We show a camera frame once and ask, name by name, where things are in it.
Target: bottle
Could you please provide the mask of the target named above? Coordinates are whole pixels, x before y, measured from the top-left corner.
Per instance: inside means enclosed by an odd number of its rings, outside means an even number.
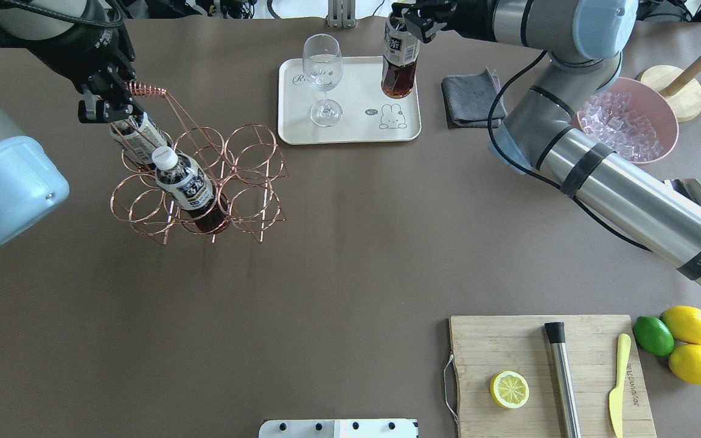
[[[197,161],[168,146],[154,150],[152,160],[156,164],[156,184],[195,219],[198,230],[212,234],[222,232],[226,227],[226,214],[216,202],[215,186]]]
[[[120,135],[112,125],[115,125],[115,128],[120,131]],[[150,170],[156,169],[155,164],[153,164],[153,151],[158,147],[169,146],[164,134],[148,117],[147,113],[142,113],[141,116],[129,116],[127,120],[112,122],[110,136],[120,144],[129,160]]]
[[[386,20],[383,42],[383,80],[380,87],[386,96],[401,99],[410,94],[415,84],[420,41],[407,32],[404,19],[394,16],[392,12]]]

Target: pink bowl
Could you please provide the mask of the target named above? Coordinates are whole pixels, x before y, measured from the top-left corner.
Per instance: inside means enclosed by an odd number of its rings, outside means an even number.
[[[654,130],[659,138],[659,144],[662,151],[658,157],[648,161],[632,161],[635,164],[647,164],[659,161],[667,157],[668,153],[672,152],[676,142],[678,142],[678,119],[676,119],[670,104],[653,88],[647,86],[633,78],[620,77],[604,91],[610,92],[629,92],[632,99],[627,106],[627,110],[635,110],[638,114],[645,114],[653,125]],[[577,127],[583,130],[581,117],[576,116],[575,123]]]

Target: folded napkin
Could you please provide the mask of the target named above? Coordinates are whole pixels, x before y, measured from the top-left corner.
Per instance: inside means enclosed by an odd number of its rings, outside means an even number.
[[[499,92],[499,78],[486,71],[476,75],[451,75],[442,80],[442,94],[453,123],[462,128],[487,128],[489,110]],[[504,99],[499,100],[492,116],[492,127],[507,117]]]

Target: white bottle cap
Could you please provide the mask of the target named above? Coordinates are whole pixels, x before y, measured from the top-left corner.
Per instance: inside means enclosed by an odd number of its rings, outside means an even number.
[[[151,155],[153,163],[156,164],[162,171],[168,171],[178,164],[178,155],[172,150],[172,147],[162,146],[156,147]]]

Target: wine glass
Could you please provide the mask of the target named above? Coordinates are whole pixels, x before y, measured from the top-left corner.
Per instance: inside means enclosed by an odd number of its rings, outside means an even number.
[[[343,109],[334,100],[326,99],[326,92],[334,89],[343,77],[340,43],[325,33],[309,37],[302,50],[302,71],[310,85],[323,92],[323,99],[310,108],[310,119],[319,127],[337,124],[343,115]]]

